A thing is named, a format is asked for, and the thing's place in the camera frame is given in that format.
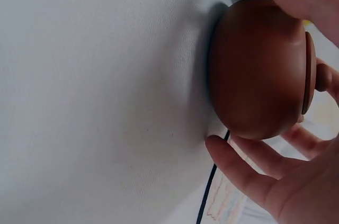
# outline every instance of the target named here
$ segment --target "hand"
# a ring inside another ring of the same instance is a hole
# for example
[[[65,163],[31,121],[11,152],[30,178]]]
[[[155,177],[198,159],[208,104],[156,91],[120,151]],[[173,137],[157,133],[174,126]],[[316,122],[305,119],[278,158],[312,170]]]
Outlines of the hand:
[[[339,0],[274,1],[289,15],[312,21],[339,46]],[[339,73],[331,70],[327,91],[339,103]],[[339,137],[322,141],[299,124],[282,136],[310,161],[282,157],[263,141],[231,136],[266,173],[261,175],[221,138],[209,137],[206,147],[229,180],[279,223],[339,223]]]

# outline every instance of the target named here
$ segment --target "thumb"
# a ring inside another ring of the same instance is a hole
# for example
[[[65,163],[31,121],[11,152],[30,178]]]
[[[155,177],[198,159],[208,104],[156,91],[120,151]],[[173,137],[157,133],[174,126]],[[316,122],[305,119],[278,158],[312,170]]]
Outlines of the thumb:
[[[273,0],[283,11],[309,20],[339,47],[339,0]]]

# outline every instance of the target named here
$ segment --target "teapot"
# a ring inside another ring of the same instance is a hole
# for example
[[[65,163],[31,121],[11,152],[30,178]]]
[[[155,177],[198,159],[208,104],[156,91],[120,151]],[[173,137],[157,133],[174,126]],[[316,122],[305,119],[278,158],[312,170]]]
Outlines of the teapot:
[[[303,21],[271,0],[241,0],[219,20],[208,56],[212,105],[246,139],[277,136],[305,114],[314,90],[331,84]]]

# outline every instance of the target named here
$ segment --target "brown clay teapot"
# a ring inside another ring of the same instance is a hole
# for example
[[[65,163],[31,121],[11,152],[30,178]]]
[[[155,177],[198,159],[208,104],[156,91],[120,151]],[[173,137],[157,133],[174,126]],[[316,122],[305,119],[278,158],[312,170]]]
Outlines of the brown clay teapot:
[[[209,52],[209,91],[222,123],[247,139],[293,126],[332,75],[316,62],[302,20],[271,0],[241,0],[220,19]]]

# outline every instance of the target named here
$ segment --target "black object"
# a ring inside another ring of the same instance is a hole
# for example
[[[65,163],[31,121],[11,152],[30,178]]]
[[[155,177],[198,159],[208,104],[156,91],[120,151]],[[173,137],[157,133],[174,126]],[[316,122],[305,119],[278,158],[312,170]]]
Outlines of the black object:
[[[230,131],[228,130],[225,137],[224,137],[225,141],[228,140],[229,134],[230,134]],[[203,212],[205,210],[205,206],[206,206],[206,202],[207,202],[208,193],[210,192],[210,188],[211,188],[213,177],[214,177],[214,174],[216,173],[216,170],[217,170],[217,165],[214,164],[212,171],[211,171],[211,174],[210,174],[210,177],[208,178],[208,181],[207,181],[205,192],[204,192],[203,197],[202,197],[202,201],[201,201],[201,205],[200,205],[200,209],[199,209],[199,213],[198,213],[198,217],[197,217],[197,222],[196,222],[197,224],[201,223],[201,219],[202,219]]]

